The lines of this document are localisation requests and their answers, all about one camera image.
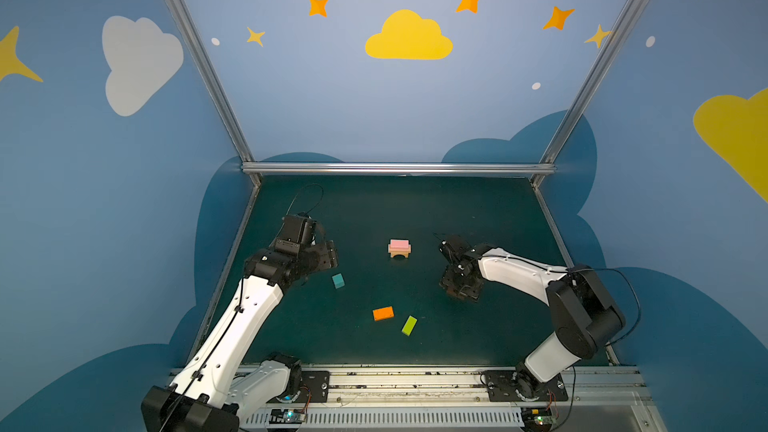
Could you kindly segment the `teal wood block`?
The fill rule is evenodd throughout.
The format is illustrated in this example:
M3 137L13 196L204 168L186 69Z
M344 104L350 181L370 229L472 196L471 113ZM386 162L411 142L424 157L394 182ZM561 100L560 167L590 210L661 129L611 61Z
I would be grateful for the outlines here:
M344 281L344 278L343 278L343 276L341 274L334 275L332 277L332 281L333 281L334 287L336 289L339 289L339 288L342 288L342 287L345 286L345 281Z

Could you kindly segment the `lime green wood block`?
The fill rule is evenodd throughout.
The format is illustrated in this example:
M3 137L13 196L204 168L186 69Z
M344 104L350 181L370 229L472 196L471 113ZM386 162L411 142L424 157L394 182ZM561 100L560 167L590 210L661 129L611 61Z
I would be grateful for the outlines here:
M403 327L401 329L401 333L404 334L405 336L410 336L412 334L412 332L413 332L417 322L418 322L418 319L416 317L409 316L406 319L406 321L405 321L405 323L404 323L404 325L403 325Z

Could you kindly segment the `pink wood block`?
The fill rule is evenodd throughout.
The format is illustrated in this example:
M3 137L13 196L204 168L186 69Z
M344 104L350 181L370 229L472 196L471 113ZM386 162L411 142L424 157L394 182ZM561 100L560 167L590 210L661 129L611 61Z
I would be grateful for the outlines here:
M388 244L389 253L410 253L411 250L410 241L407 239L391 239Z

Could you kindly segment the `orange wood block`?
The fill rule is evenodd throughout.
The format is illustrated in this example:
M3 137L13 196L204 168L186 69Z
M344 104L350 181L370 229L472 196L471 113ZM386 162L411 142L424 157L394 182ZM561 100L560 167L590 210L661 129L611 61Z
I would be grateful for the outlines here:
M388 320L395 316L394 308L392 306L377 308L372 311L373 319L378 321Z

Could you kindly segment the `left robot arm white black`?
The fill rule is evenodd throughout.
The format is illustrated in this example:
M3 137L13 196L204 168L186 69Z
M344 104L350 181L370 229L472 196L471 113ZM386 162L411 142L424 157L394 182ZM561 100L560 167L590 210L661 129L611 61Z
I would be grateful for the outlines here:
M235 375L258 331L291 285L337 267L334 243L306 212L286 215L276 237L244 265L243 277L218 323L166 387L141 403L149 431L238 431L242 420L273 399L300 394L299 359L273 353L240 383Z

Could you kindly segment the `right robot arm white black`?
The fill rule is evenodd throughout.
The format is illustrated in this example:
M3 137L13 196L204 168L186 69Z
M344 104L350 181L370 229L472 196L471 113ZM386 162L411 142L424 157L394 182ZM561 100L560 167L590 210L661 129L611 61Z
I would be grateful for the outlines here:
M460 236L440 242L448 265L440 281L451 296L476 301L487 282L523 292L548 306L553 332L515 367L514 391L522 400L544 394L554 379L592 358L626 325L626 318L597 271L549 265Z

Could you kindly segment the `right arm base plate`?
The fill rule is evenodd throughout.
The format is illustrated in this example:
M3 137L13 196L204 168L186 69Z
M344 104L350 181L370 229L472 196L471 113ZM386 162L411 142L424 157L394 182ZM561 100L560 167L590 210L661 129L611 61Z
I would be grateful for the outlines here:
M480 382L491 402L549 402L567 401L567 387L561 375L540 382L533 375L514 369L485 370Z

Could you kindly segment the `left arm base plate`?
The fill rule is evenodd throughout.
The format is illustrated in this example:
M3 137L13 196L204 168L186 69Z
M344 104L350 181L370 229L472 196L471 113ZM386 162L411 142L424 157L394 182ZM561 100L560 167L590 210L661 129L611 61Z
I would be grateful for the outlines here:
M301 376L292 373L287 387L276 399L282 403L325 403L328 398L330 372L327 370L302 371Z

